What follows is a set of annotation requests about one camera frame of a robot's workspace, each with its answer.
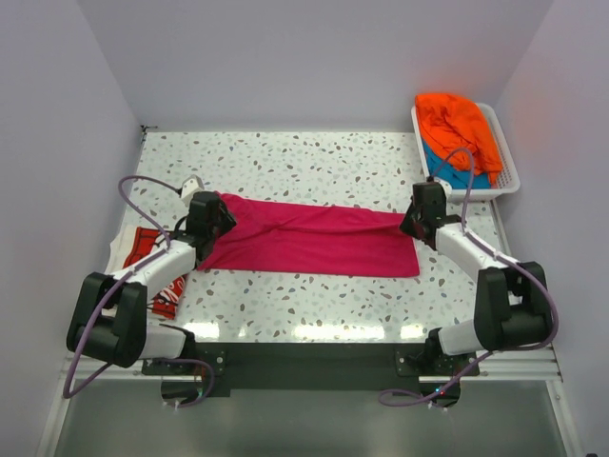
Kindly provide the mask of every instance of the blue cloth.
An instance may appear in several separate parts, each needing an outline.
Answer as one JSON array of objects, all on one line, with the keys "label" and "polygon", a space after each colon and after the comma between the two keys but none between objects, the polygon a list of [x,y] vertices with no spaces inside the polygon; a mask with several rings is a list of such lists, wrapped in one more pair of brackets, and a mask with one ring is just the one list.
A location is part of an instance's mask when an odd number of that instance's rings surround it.
[{"label": "blue cloth", "polygon": [[[421,139],[421,141],[425,157],[427,158],[429,174],[431,174],[442,164],[442,159],[431,150],[429,145],[425,143],[425,140]],[[453,189],[467,189],[467,184],[469,183],[469,171],[459,171],[450,164],[444,165],[436,176],[448,182]],[[472,189],[491,189],[491,183],[488,182],[486,173],[474,176]]]}]

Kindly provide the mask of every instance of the speckled tabletop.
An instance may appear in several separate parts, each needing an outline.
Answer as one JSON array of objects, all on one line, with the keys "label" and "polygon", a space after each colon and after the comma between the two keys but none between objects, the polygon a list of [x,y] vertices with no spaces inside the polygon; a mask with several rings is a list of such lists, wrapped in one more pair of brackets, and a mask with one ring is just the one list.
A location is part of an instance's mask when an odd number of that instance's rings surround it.
[{"label": "speckled tabletop", "polygon": [[[412,133],[149,133],[137,169],[179,186],[198,174],[206,189],[246,198],[404,213],[421,181]],[[187,209],[143,181],[133,201],[173,228]],[[461,212],[449,205],[449,213]],[[147,223],[128,209],[123,224]],[[487,203],[468,224],[499,247]],[[365,278],[260,271],[192,272],[175,325],[199,341],[421,341],[429,329],[471,319],[474,283],[447,257],[416,242],[421,275]]]}]

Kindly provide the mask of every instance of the folded pink fabric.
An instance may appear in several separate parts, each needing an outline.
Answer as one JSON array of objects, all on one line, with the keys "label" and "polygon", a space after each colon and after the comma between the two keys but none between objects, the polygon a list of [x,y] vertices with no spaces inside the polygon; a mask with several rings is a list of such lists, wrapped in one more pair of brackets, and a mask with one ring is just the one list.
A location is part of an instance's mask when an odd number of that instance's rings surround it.
[{"label": "folded pink fabric", "polygon": [[406,278],[419,274],[402,214],[247,200],[223,194],[237,226],[203,268]]}]

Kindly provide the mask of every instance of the red and white patterned cloth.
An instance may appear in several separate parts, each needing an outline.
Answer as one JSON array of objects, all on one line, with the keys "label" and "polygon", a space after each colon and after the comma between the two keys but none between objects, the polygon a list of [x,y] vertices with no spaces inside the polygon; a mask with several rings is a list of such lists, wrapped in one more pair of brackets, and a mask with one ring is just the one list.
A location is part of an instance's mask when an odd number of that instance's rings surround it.
[{"label": "red and white patterned cloth", "polygon": [[[110,243],[110,258],[106,273],[112,273],[134,264],[164,242],[163,235],[157,229],[125,226]],[[175,319],[186,280],[186,274],[173,280],[154,297],[148,310],[160,318]]]}]

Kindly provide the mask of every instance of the laundry basket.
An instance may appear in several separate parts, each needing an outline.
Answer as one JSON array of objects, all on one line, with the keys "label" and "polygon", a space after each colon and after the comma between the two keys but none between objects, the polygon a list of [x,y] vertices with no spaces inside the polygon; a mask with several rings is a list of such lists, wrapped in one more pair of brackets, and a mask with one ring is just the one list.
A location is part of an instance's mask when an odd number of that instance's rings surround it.
[{"label": "laundry basket", "polygon": [[[499,151],[501,162],[503,163],[503,171],[499,174],[497,183],[495,183],[491,189],[472,189],[470,193],[470,200],[492,200],[493,198],[496,198],[504,193],[513,193],[517,191],[521,186],[521,180],[516,172],[514,160],[512,160],[510,148],[507,147],[503,130],[501,130],[501,126],[499,125],[499,119],[497,119],[497,114],[495,114],[495,111],[491,107],[485,105],[484,103],[477,103],[476,105],[478,105],[478,108],[480,108],[482,114],[484,114],[488,127],[493,133],[495,143],[497,144],[497,150]],[[422,172],[425,177],[427,177],[429,176],[429,168],[427,167],[427,160],[425,159],[425,151],[422,148],[421,132],[419,131],[419,119],[417,118],[417,108],[412,107],[411,112],[412,122],[415,126],[415,134],[417,135],[419,155],[421,156],[422,161]],[[449,200],[451,202],[462,202],[463,198],[465,198],[465,189],[453,189]]]}]

